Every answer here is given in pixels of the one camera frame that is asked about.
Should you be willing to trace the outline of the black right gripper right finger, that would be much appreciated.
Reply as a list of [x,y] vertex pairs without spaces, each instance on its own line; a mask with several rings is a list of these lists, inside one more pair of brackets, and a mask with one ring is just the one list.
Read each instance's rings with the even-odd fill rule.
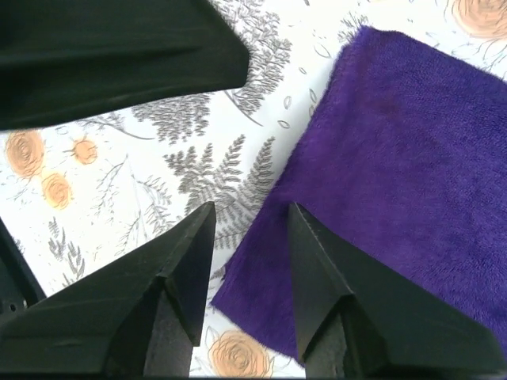
[[308,378],[500,378],[493,333],[288,209],[298,358]]

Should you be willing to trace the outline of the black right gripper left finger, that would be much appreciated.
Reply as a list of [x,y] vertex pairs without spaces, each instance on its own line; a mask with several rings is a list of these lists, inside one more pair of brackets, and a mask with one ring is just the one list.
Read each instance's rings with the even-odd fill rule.
[[215,237],[207,202],[171,230],[47,296],[1,232],[4,376],[186,376]]

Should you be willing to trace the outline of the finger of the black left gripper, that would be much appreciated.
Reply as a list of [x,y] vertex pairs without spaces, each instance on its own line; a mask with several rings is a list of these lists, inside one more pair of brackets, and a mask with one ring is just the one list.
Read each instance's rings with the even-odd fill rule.
[[4,1],[1,127],[240,88],[249,61],[207,1]]

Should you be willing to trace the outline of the purple towel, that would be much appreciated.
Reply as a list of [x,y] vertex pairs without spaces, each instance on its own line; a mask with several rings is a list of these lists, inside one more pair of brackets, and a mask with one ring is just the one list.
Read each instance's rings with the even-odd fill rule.
[[363,27],[226,266],[212,305],[296,357],[288,205],[506,341],[506,84]]

